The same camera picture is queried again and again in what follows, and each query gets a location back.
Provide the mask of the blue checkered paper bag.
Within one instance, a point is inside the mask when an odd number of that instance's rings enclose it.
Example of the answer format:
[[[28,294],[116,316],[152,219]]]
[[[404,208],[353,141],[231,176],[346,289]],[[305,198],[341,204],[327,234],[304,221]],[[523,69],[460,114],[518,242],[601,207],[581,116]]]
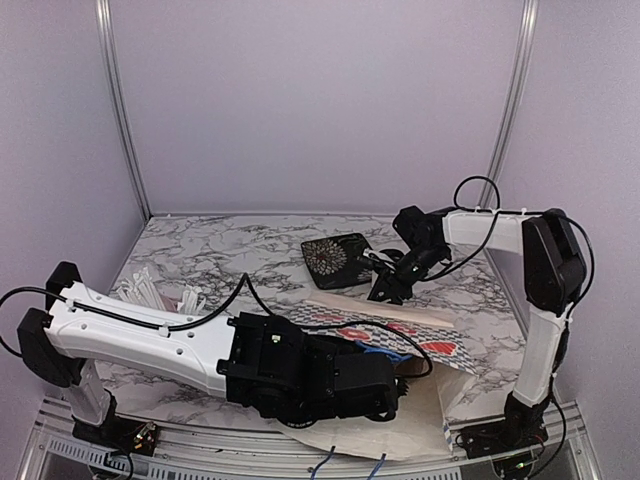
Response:
[[[478,378],[474,362],[453,323],[429,309],[379,305],[314,292],[285,314],[322,334],[395,354],[408,392],[396,417],[322,420],[306,429],[278,424],[289,438],[320,450],[391,461],[438,459],[452,453],[449,415]]]

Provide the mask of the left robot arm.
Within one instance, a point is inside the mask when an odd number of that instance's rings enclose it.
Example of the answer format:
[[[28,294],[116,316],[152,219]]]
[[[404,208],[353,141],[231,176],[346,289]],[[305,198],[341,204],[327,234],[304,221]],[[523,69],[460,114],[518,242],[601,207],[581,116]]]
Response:
[[[96,365],[109,362],[171,379],[296,428],[320,420],[392,420],[398,390],[391,361],[352,343],[314,335],[277,315],[200,317],[106,297],[59,264],[16,333],[16,355],[63,390],[74,419],[106,445],[126,423]]]

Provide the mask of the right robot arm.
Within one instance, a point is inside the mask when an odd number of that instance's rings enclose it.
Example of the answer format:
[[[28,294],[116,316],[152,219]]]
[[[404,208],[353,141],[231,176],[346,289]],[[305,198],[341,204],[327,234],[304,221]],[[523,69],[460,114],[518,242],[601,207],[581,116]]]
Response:
[[[519,377],[505,403],[505,419],[495,428],[502,446],[519,446],[552,401],[573,312],[593,283],[595,255],[586,231],[557,208],[516,211],[459,203],[432,212],[405,207],[393,228],[409,250],[395,261],[372,254],[381,266],[369,294],[373,301],[402,304],[411,298],[416,283],[434,281],[465,266],[464,261],[453,262],[454,246],[521,256],[529,311],[526,347]]]

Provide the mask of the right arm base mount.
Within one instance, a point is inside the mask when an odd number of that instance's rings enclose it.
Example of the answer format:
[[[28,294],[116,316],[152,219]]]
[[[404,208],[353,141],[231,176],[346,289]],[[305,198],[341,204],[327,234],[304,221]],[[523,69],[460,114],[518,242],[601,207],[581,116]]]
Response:
[[[543,445],[548,440],[544,412],[550,400],[548,395],[540,403],[527,406],[510,393],[502,420],[464,427],[455,442],[469,459]]]

